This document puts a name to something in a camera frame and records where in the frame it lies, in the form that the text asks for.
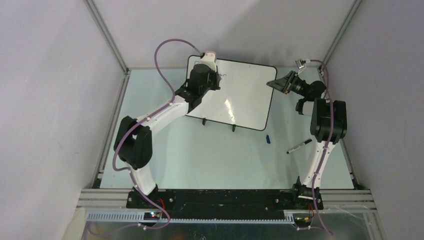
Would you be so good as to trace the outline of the white whiteboard black frame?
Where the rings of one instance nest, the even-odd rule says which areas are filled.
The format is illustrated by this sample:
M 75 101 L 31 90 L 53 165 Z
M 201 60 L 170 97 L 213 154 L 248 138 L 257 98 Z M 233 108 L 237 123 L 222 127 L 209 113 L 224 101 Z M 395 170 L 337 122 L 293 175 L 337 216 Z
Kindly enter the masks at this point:
M 219 90 L 210 90 L 187 114 L 230 126 L 263 131 L 268 122 L 274 90 L 267 85 L 277 77 L 274 66 L 219 58 Z

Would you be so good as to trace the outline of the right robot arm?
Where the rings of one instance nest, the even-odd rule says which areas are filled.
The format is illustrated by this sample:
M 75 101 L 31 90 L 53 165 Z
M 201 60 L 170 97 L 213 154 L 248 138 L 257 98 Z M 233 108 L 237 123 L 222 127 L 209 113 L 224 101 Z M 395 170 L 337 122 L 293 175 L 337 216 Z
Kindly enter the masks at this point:
M 304 209 L 319 196 L 322 175 L 330 154 L 347 134 L 347 106 L 344 101 L 323 97 L 327 87 L 322 81 L 307 83 L 295 71 L 286 76 L 267 82 L 267 86 L 283 94 L 294 92 L 302 98 L 295 110 L 303 116 L 310 116 L 310 134 L 313 144 L 307 160 L 307 167 L 292 186 L 291 204 Z

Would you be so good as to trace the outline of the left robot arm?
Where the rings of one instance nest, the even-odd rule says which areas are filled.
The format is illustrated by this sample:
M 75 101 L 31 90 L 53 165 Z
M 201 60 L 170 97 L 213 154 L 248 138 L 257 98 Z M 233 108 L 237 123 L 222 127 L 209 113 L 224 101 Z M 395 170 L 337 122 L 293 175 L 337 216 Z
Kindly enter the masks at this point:
M 149 162 L 153 157 L 153 138 L 167 125 L 198 107 L 209 91 L 220 90 L 221 77 L 214 63 L 195 64 L 189 77 L 177 89 L 170 102 L 140 118 L 124 117 L 113 146 L 114 159 L 120 159 L 141 192 L 138 201 L 145 208 L 158 202 L 157 187 Z

